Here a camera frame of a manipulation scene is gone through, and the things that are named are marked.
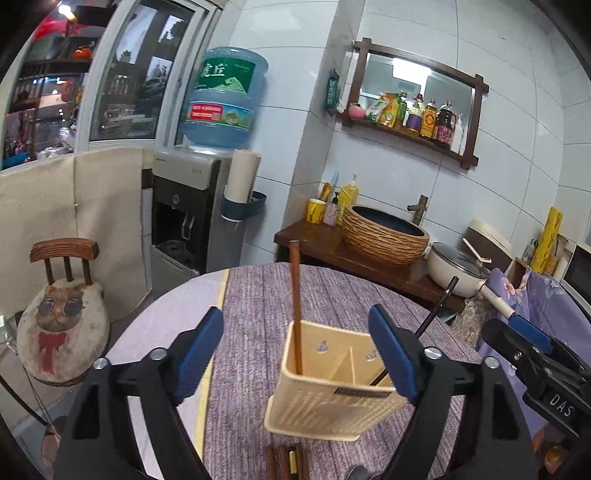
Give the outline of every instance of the cabinet door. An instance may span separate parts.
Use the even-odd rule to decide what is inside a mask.
[[[215,12],[202,0],[124,0],[118,11],[122,7],[111,35],[99,45],[102,71],[89,72],[91,98],[81,112],[78,151],[120,141],[156,144],[157,131],[170,127],[182,72],[194,61],[194,42],[203,41]]]

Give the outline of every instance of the cat face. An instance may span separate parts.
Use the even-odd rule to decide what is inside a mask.
[[[85,284],[65,288],[48,285],[35,315],[39,327],[47,332],[64,332],[78,325],[85,288]]]

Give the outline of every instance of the mug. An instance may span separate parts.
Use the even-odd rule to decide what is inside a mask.
[[[326,210],[326,202],[318,199],[308,200],[308,208],[306,210],[306,222],[320,223]]]

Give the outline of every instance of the ceiling light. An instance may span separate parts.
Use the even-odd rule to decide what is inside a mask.
[[[59,8],[57,9],[57,11],[59,13],[61,13],[64,17],[66,17],[68,20],[75,20],[76,16],[72,13],[72,9],[70,8],[70,5],[66,5],[66,4],[61,4],[59,6]]]

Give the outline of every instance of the wicker basin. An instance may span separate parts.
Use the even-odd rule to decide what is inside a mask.
[[[409,264],[423,254],[429,234],[389,213],[354,205],[343,213],[343,239],[347,245],[370,257]]]

